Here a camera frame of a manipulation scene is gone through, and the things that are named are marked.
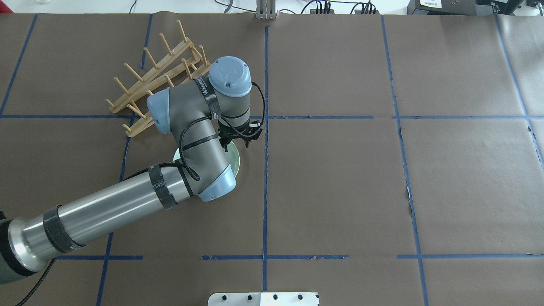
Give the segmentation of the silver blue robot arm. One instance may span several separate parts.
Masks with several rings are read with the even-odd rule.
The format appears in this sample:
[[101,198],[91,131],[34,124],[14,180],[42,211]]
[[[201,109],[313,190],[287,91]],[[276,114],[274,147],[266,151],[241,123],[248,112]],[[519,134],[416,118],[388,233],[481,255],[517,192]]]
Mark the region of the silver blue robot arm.
[[58,256],[193,196],[208,202],[230,193],[236,179],[227,146],[237,138],[248,144],[262,130],[261,123],[250,121],[253,85],[248,64],[225,56],[208,74],[150,95],[155,126],[172,134],[179,158],[29,221],[2,219],[1,283],[33,276]]

